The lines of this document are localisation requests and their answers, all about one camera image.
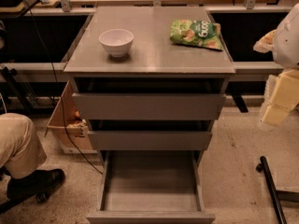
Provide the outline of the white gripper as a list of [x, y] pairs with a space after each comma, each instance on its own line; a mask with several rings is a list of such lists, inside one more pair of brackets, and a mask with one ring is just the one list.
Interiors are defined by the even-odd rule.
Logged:
[[298, 70], [287, 70], [277, 77], [270, 104], [265, 109], [262, 122], [271, 126], [278, 126], [289, 116], [290, 110], [299, 104]]

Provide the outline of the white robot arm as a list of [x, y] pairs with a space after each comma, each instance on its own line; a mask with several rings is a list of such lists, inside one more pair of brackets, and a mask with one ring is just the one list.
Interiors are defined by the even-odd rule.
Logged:
[[284, 70], [268, 78], [270, 89], [262, 108], [261, 123], [280, 125], [299, 105], [299, 4], [296, 4], [278, 27], [253, 46], [260, 53], [272, 52], [275, 63]]

